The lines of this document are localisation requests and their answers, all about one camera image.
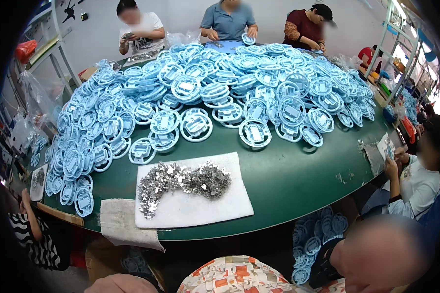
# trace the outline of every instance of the white t-shirt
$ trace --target white t-shirt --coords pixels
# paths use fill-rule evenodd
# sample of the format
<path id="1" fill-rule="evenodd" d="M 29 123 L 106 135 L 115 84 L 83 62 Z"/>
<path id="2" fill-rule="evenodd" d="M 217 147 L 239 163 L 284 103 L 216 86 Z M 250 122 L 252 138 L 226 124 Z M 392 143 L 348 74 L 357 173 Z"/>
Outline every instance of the white t-shirt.
<path id="1" fill-rule="evenodd" d="M 119 39 L 127 32 L 132 31 L 154 31 L 163 27 L 161 20 L 158 15 L 154 12 L 141 12 L 140 13 L 140 24 L 137 25 L 127 25 L 125 24 L 119 31 Z M 132 54 L 140 54 L 149 51 L 160 50 L 163 48 L 163 39 L 152 40 L 149 38 L 139 38 L 135 41 L 129 42 L 132 47 Z"/>
<path id="2" fill-rule="evenodd" d="M 417 160 L 417 156 L 409 155 L 409 157 L 410 165 L 403 170 L 399 178 L 399 191 L 403 202 L 409 202 L 414 216 L 417 216 L 434 203 L 440 189 L 440 173 L 424 168 Z M 383 189 L 390 191 L 389 180 Z"/>

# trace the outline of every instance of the woman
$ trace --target woman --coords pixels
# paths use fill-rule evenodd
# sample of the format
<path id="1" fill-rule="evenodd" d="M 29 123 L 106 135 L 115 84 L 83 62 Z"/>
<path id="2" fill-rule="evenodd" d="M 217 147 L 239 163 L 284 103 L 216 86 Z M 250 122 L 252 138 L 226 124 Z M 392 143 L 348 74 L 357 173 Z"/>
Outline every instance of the woman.
<path id="1" fill-rule="evenodd" d="M 48 270 L 65 271 L 70 265 L 70 243 L 50 228 L 31 208 L 27 189 L 21 193 L 19 214 L 8 214 L 18 243 L 26 249 L 29 260 Z"/>
<path id="2" fill-rule="evenodd" d="M 241 41 L 246 26 L 248 37 L 256 38 L 258 25 L 251 7 L 241 0 L 221 0 L 207 8 L 200 29 L 202 37 L 212 41 Z"/>
<path id="3" fill-rule="evenodd" d="M 417 143 L 416 156 L 398 148 L 395 158 L 386 158 L 385 173 L 389 180 L 367 201 L 362 209 L 363 218 L 390 213 L 418 220 L 434 202 L 440 189 L 440 133 L 426 129 Z"/>
<path id="4" fill-rule="evenodd" d="M 125 23 L 119 32 L 119 52 L 127 54 L 129 45 L 132 54 L 157 51 L 163 48 L 165 29 L 158 16 L 138 10 L 134 0 L 120 0 L 117 5 L 117 16 Z"/>
<path id="5" fill-rule="evenodd" d="M 294 48 L 321 50 L 325 53 L 322 21 L 334 23 L 333 12 L 327 5 L 315 4 L 308 11 L 305 9 L 292 11 L 285 23 L 283 43 Z"/>

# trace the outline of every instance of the white paper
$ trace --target white paper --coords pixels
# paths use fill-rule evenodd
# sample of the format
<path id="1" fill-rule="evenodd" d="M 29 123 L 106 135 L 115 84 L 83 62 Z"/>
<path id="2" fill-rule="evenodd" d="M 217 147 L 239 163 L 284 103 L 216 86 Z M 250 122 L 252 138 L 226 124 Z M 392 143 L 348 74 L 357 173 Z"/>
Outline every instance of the white paper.
<path id="1" fill-rule="evenodd" d="M 152 220 L 144 218 L 139 210 L 138 196 L 135 196 L 135 225 L 139 228 L 179 228 L 199 226 L 238 219 L 254 214 L 246 187 L 241 177 L 240 161 L 236 152 L 194 159 L 176 161 L 180 166 L 198 168 L 210 161 L 230 172 L 231 185 L 222 198 L 211 201 L 204 196 L 186 194 L 177 190 L 164 194 Z M 154 166 L 138 167 L 137 182 Z"/>

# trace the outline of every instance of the dark red shirt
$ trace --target dark red shirt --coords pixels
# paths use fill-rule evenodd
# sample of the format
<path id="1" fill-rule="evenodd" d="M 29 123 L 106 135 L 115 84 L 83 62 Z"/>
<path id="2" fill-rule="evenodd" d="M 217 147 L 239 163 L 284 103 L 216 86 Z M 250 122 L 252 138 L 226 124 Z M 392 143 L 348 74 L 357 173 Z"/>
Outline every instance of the dark red shirt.
<path id="1" fill-rule="evenodd" d="M 293 23 L 297 26 L 297 31 L 300 33 L 302 37 L 307 37 L 316 43 L 321 39 L 322 36 L 322 26 L 315 24 L 312 22 L 305 13 L 305 9 L 303 10 L 294 10 L 292 11 L 288 17 L 287 21 Z M 311 47 L 305 43 L 299 41 L 293 41 L 285 36 L 284 44 L 290 44 L 294 48 L 303 48 L 306 50 L 311 50 Z"/>

